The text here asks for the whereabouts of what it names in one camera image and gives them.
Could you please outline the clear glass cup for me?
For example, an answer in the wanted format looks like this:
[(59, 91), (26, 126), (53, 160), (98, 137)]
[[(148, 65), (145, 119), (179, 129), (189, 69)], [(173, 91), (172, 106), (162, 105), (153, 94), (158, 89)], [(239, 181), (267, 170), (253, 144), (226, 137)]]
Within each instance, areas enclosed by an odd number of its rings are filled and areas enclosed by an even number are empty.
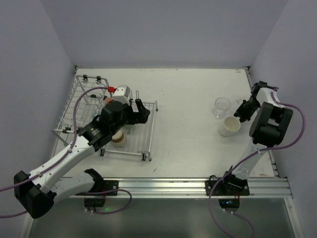
[(213, 115), (217, 119), (221, 119), (226, 115), (226, 113), (229, 111), (230, 108), (231, 108), (231, 102), (227, 98), (225, 97), (217, 98), (214, 103)]

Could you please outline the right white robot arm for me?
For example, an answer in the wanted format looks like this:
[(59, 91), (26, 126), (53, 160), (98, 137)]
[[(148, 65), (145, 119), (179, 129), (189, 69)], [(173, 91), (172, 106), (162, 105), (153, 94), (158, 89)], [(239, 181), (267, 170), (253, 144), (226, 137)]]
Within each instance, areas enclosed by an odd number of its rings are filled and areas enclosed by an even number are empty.
[(220, 182), (223, 190), (242, 191), (247, 179), (258, 161), (270, 149), (281, 144), (293, 116), (293, 111), (280, 104), (277, 88), (259, 81), (251, 88), (248, 100), (243, 100), (233, 116), (226, 117), (219, 128), (222, 136), (236, 134), (241, 124), (250, 121), (256, 114), (249, 129), (250, 142), (239, 162), (225, 172)]

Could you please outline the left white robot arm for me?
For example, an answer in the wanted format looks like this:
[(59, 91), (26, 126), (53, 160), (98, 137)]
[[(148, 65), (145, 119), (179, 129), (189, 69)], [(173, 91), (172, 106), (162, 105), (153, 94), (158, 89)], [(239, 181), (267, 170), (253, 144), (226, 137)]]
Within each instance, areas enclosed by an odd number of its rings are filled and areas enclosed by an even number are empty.
[(94, 169), (87, 169), (70, 180), (61, 178), (79, 162), (111, 142), (112, 137), (125, 125), (147, 123), (150, 110), (140, 99), (136, 99), (135, 103), (137, 111), (129, 103), (111, 100), (56, 156), (29, 173), (20, 171), (14, 176), (14, 196), (32, 218), (42, 217), (55, 203), (70, 196), (103, 191), (102, 176)]

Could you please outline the white ceramic mug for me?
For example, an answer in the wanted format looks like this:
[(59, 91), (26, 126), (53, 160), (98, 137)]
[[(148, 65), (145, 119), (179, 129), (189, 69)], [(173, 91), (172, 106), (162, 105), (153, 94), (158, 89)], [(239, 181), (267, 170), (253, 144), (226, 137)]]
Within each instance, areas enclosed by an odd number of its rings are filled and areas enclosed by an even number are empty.
[(241, 128), (240, 120), (237, 117), (226, 117), (220, 125), (218, 132), (221, 136), (230, 137), (235, 135)]

